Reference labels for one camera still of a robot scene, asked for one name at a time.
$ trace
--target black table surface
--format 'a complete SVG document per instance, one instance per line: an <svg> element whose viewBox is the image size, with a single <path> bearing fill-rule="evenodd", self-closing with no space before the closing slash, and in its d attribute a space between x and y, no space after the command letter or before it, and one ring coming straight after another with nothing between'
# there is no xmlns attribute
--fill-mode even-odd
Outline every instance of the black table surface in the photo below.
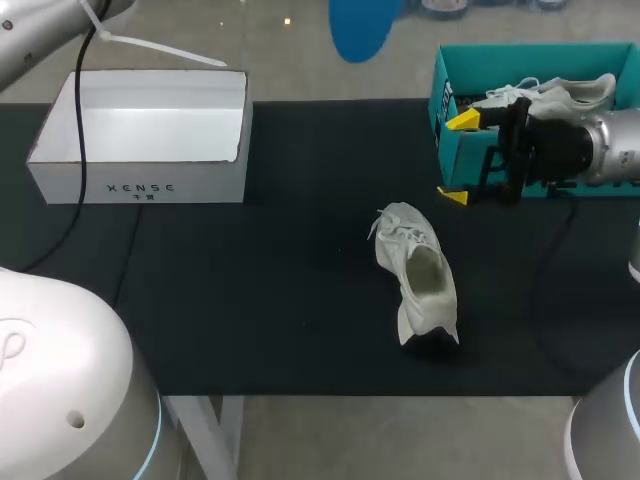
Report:
<svg viewBox="0 0 640 480"><path fill-rule="evenodd" d="M32 137L33 112L11 114L33 120L20 126ZM71 210L45 207L20 162L9 175L22 184L0 220L28 233L0 243L11 266ZM640 201L577 203L532 315L533 272L569 203L464 209L438 197L439 182L426 101L258 103L244 205L145 205L137 224L135 205L88 206L41 273L119 291L116 310L169 395L579 395L640 347L627 271ZM397 281L367 241L376 210L398 201L438 233L459 346L439 332L398 345Z"/></svg>
<svg viewBox="0 0 640 480"><path fill-rule="evenodd" d="M75 211L73 205L47 206L26 167L49 108L0 106L0 265L13 270L43 255ZM81 285L115 306L138 211L137 205L85 206L73 234L31 273Z"/></svg>

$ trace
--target cardboard box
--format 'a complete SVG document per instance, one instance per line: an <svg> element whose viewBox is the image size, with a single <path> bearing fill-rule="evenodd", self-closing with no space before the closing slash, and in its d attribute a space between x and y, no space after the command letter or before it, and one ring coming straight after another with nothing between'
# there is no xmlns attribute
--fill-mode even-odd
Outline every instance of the cardboard box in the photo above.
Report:
<svg viewBox="0 0 640 480"><path fill-rule="evenodd" d="M542 83L555 77L595 80L605 73L618 79L615 109L640 107L640 50L630 43L441 46L429 116L445 186L476 185L487 147L497 145L498 139L494 131L449 130L446 122L458 115L457 104L485 98L487 90L517 85L526 77ZM503 179L504 172L489 176L489 182ZM555 188L584 197L624 197L639 196L638 187L639 182L601 187L565 182ZM525 187L523 197L544 197L549 188Z"/></svg>
<svg viewBox="0 0 640 480"><path fill-rule="evenodd" d="M47 203L78 201L74 78L27 162ZM242 202L252 119L244 72L104 70L81 80L86 203Z"/></svg>

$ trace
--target white sneaker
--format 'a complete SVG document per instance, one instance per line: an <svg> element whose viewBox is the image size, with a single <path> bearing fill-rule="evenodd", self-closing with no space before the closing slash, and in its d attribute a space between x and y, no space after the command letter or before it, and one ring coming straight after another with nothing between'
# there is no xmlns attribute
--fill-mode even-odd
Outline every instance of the white sneaker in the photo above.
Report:
<svg viewBox="0 0 640 480"><path fill-rule="evenodd" d="M456 287L433 227L406 203L392 203L380 213L369 237L377 228L376 259L400 281L400 344L437 327L458 342Z"/></svg>
<svg viewBox="0 0 640 480"><path fill-rule="evenodd" d="M571 82L554 78L540 84L536 78L525 78L515 87L507 85L489 90L487 98L473 103L477 108L508 107L520 97L531 100L529 114L540 120L566 120L577 123L583 115L604 112L613 107L616 77L610 73L597 80Z"/></svg>

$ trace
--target gray floor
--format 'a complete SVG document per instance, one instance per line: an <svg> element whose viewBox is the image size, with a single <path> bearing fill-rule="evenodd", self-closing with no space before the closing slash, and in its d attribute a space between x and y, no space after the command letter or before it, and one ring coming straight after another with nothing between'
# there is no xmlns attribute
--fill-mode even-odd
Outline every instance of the gray floor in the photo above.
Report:
<svg viewBox="0 0 640 480"><path fill-rule="evenodd" d="M439 43L640 40L637 0L572 0L553 14L476 8L459 22L396 22L378 56L350 65L333 48L327 1L140 0L110 28L247 69L257 100L426 97ZM51 102L78 45L45 60L0 102ZM201 67L96 42L86 68ZM240 478L563 480L571 408L570 398L248 398Z"/></svg>
<svg viewBox="0 0 640 480"><path fill-rule="evenodd" d="M248 69L258 100L425 97L440 43L639 41L637 0L570 0L563 12L475 8L461 21L412 16L395 23L386 45L361 65L336 54L328 0L139 0L113 33L211 56ZM291 24L284 25L284 18ZM0 102L50 102L72 70L79 41L0 94ZM89 49L86 67L201 68L122 44Z"/></svg>
<svg viewBox="0 0 640 480"><path fill-rule="evenodd" d="M247 399L240 480L565 480L569 398Z"/></svg>

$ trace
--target black cable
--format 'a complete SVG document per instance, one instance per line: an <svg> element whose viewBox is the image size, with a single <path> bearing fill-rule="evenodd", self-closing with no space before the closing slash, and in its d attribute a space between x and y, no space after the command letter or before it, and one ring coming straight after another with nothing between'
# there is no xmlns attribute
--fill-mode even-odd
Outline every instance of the black cable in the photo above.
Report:
<svg viewBox="0 0 640 480"><path fill-rule="evenodd" d="M596 372L588 371L584 368L584 366L574 364L570 360L564 358L562 355L557 353L554 348L552 348L547 341L542 338L540 332L538 331L538 305L537 300L540 294L540 288L542 287L542 279L544 274L547 272L547 269L555 257L556 252L562 245L562 242L567 237L567 234L571 230L573 226L573 222L578 215L578 202L576 198L569 192L560 191L555 194L556 198L566 198L569 200L569 214L565 218L564 222L560 226L560 228L556 231L553 238L547 245L547 248L544 250L536 268L533 273L533 281L531 284L531 291L529 296L529 320L531 322L531 332L533 336L533 340L536 343L536 346L539 350L541 350L553 363L553 365L560 371L562 371L565 375L574 376L574 375L594 375Z"/></svg>
<svg viewBox="0 0 640 480"><path fill-rule="evenodd" d="M113 298L113 303L111 306L115 310L118 305L118 301L120 300L120 294L122 293L122 286L124 284L124 277L127 275L127 269L129 268L129 260L131 259L131 253L133 252L133 246L136 243L136 234L138 233L138 226L140 225L140 218L142 218L142 207L144 205L138 205L138 211L136 212L136 218L133 221L133 228L131 229L131 236L129 237L129 245L127 247L127 257L124 261L124 265L122 266L122 270L120 271L120 276L118 277L118 287L116 288L116 294Z"/></svg>
<svg viewBox="0 0 640 480"><path fill-rule="evenodd" d="M104 0L104 4L98 12L98 18L102 21L111 6L111 0ZM80 75L82 73L82 63L84 62L84 56L87 53L87 48L89 48L89 44L96 34L96 27L91 25L87 36L82 42L82 46L80 47L80 52L78 53L78 59L76 61L76 70L75 70L75 84L74 84L74 96L76 103L76 120L78 122L78 141L80 143L80 168L81 168L81 180L80 180L80 196L78 197L78 203L76 204L76 210L73 214L73 218L71 219L71 223L64 231L60 239L53 244L49 250L47 250L43 255L38 257L36 260L28 264L26 267L22 268L20 271L22 273L28 273L34 268L38 267L44 261L46 261L51 255L53 255L62 244L69 238L71 232L75 228L78 223L78 219L80 218L80 213L82 212L82 207L84 205L85 195L87 193L87 152L84 144L84 125L82 123L82 107L80 105Z"/></svg>

